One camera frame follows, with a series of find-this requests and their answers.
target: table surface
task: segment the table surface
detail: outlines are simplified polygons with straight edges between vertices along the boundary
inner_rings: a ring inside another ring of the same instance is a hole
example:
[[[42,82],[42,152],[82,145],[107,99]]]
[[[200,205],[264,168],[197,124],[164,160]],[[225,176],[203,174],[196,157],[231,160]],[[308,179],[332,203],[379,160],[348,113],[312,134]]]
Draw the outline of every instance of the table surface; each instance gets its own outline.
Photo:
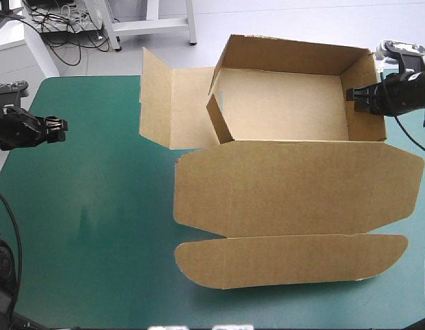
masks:
[[[23,239],[18,312],[51,327],[119,328],[398,328],[425,317],[425,173],[413,215],[376,230],[410,241],[378,277],[228,291],[190,282],[175,247],[214,235],[173,220],[174,163],[189,151],[138,135],[139,81],[51,78],[40,87],[31,112],[65,118],[69,131],[66,142],[11,152],[0,175]],[[422,116],[401,119],[425,143]],[[389,144],[425,158],[394,120],[387,128]],[[0,230],[14,244],[1,204]]]

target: cardboard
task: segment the cardboard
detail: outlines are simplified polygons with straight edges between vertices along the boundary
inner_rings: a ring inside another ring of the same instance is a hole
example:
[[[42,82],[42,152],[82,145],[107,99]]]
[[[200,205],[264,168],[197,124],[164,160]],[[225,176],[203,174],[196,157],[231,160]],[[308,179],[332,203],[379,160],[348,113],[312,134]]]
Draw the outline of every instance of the cardboard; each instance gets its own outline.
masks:
[[[234,141],[179,158],[174,216],[225,237],[363,233],[413,212],[423,167],[384,142]]]
[[[232,35],[214,69],[170,69],[144,49],[140,134],[170,149],[217,145],[214,97],[236,140],[382,141],[383,117],[344,97],[376,82],[373,54],[356,47]]]
[[[298,235],[183,243],[175,257],[204,287],[357,281],[376,276],[404,253],[400,235]]]
[[[146,48],[143,54],[140,135],[170,149],[217,145],[205,111],[214,68],[170,69]]]
[[[192,281],[229,289],[356,281],[394,264],[423,160],[386,145],[384,118],[354,111],[377,82],[357,47],[232,35],[215,68],[171,69],[144,49],[140,134],[204,149],[176,166],[175,220],[227,238],[181,244]]]

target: cardboard flap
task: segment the cardboard flap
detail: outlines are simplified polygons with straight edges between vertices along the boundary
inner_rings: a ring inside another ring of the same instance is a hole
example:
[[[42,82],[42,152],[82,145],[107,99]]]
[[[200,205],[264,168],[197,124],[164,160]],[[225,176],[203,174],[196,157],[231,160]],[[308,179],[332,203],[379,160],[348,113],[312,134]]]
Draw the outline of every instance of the cardboard flap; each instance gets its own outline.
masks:
[[[175,220],[226,237],[368,232],[412,213],[423,167],[383,142],[234,141],[179,159]]]
[[[170,69],[144,48],[140,135],[170,149],[218,144],[207,112],[212,67]]]
[[[211,86],[220,67],[340,76],[368,53],[369,50],[357,47],[231,35],[216,65]]]
[[[376,276],[403,255],[400,235],[302,235],[183,243],[177,265],[204,287],[357,281]]]
[[[143,49],[140,135],[170,147],[173,71]]]
[[[234,141],[214,95],[211,96],[206,108],[219,142],[226,143]]]

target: cable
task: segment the cable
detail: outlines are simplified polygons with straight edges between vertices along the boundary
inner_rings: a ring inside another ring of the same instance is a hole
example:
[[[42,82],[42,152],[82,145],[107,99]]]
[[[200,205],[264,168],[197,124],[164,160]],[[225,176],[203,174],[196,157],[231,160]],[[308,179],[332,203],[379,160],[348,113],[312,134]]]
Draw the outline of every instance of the cable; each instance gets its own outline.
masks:
[[[12,17],[12,16],[9,16],[9,15],[6,15],[6,14],[3,14],[3,13],[0,13],[0,15],[1,16],[4,16],[4,17],[8,17],[8,18],[10,18],[10,19],[14,19],[15,21],[20,21],[20,22],[22,22],[23,24],[25,24],[25,25],[27,25],[27,26],[29,26],[31,29],[33,29],[36,33],[38,33],[39,34],[39,36],[45,41],[45,42],[49,42],[49,40],[48,39],[46,39],[42,34],[40,34],[40,32],[35,28],[35,27],[33,27],[32,25],[30,25],[28,22],[26,22],[26,21],[24,21],[23,19],[18,19],[18,18],[16,18],[16,17]],[[55,51],[54,51],[54,47],[52,47],[50,44],[47,44],[48,46],[49,46],[49,48],[52,50],[52,52],[54,53],[54,55],[61,61],[61,62],[63,62],[64,64],[66,64],[66,65],[69,65],[70,67],[75,67],[75,66],[77,66],[77,65],[79,65],[80,64],[80,62],[81,62],[81,48],[80,47],[78,47],[78,61],[76,62],[76,63],[68,63],[68,62],[66,62],[65,60],[63,60]]]
[[[49,10],[47,12],[41,12],[37,7],[30,6],[25,0],[23,0],[23,4],[25,4],[31,10],[30,15],[32,17],[32,21],[40,26],[41,32],[39,32],[33,25],[29,24],[28,22],[24,21],[23,19],[11,17],[11,16],[8,16],[8,15],[3,14],[3,13],[1,13],[0,15],[3,16],[3,17],[8,17],[10,19],[14,19],[16,21],[20,21],[23,24],[32,28],[37,34],[40,35],[40,37],[43,39],[43,41],[46,43],[46,45],[52,50],[55,57],[57,57],[62,63],[66,64],[68,66],[71,66],[71,67],[79,65],[80,62],[81,62],[81,59],[82,59],[81,48],[96,49],[96,50],[99,50],[100,52],[108,52],[110,50],[110,44],[109,44],[109,37],[108,36],[105,36],[102,33],[102,35],[104,36],[104,40],[101,43],[97,44],[91,39],[91,37],[89,35],[89,31],[87,31],[85,29],[90,23],[92,23],[96,27],[96,24],[92,21],[88,12],[86,12],[82,9],[70,8],[68,5],[66,5],[66,7],[63,6],[62,8],[60,8],[60,14],[53,14]],[[63,8],[68,9],[68,12],[69,12],[68,16],[62,15]],[[83,19],[85,19],[86,17],[89,18],[89,22],[87,23],[86,26],[83,26]],[[65,31],[60,30],[58,27],[56,27],[51,22],[60,23],[60,24],[65,25]],[[66,33],[65,38],[63,40],[61,40],[60,42],[56,42],[56,41],[53,41],[52,39],[48,38],[46,35],[43,35],[42,33],[44,33],[44,32],[55,32],[54,30],[51,30],[50,27],[55,29],[57,32],[65,32]],[[87,37],[87,39],[90,41],[91,45],[82,45],[79,38],[76,38],[76,43],[71,41],[69,39],[69,32],[74,33],[75,35],[78,32],[84,33],[85,36]],[[78,60],[75,63],[67,62],[61,56],[59,56],[58,53],[55,51],[56,48],[64,46],[66,44],[70,44],[70,45],[74,45],[74,46],[78,47]]]
[[[386,88],[386,85],[385,85],[385,79],[384,79],[384,73],[383,72],[380,72],[380,81],[381,81],[382,88],[384,90],[384,95],[385,95],[386,102],[388,103],[391,112],[394,112],[393,111],[393,105],[391,104],[391,99],[390,99],[389,91],[388,91],[388,89]],[[402,132],[405,133],[405,135],[407,136],[407,138],[410,139],[410,141],[412,141],[412,143],[414,143],[416,146],[418,146],[419,148],[421,148],[425,152],[425,147],[422,146],[417,140],[415,140],[415,138],[413,138],[411,136],[411,134],[405,129],[404,125],[402,125],[402,123],[400,122],[399,118],[396,115],[394,116],[394,119],[396,120],[396,122],[399,125],[400,129],[402,130]]]
[[[17,273],[17,288],[15,289],[15,298],[12,303],[12,309],[14,309],[17,300],[19,299],[20,293],[20,284],[21,284],[21,275],[23,273],[23,252],[21,248],[21,237],[19,226],[17,225],[17,220],[14,217],[14,213],[12,213],[11,207],[6,200],[6,198],[0,193],[0,200],[4,204],[6,211],[9,214],[9,218],[11,219],[12,226],[14,227],[15,238],[17,239],[17,251],[18,251],[18,259],[19,259],[19,271]]]

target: white floor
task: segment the white floor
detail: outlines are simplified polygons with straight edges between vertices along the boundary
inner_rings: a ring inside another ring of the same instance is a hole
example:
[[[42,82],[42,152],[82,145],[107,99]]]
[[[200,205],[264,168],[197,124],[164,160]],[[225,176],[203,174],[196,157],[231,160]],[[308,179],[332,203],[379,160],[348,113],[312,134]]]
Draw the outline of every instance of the white floor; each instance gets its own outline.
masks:
[[[199,42],[187,33],[129,36],[121,52],[88,49],[80,65],[68,67],[54,59],[62,76],[141,74],[142,47],[171,67],[214,66],[230,34],[260,34],[285,39],[355,45],[375,49],[382,39],[425,46],[425,1],[421,0],[193,0]],[[143,18],[143,0],[110,0],[121,21]],[[161,17],[177,17],[184,0],[161,0]],[[75,47],[58,51],[77,60]]]

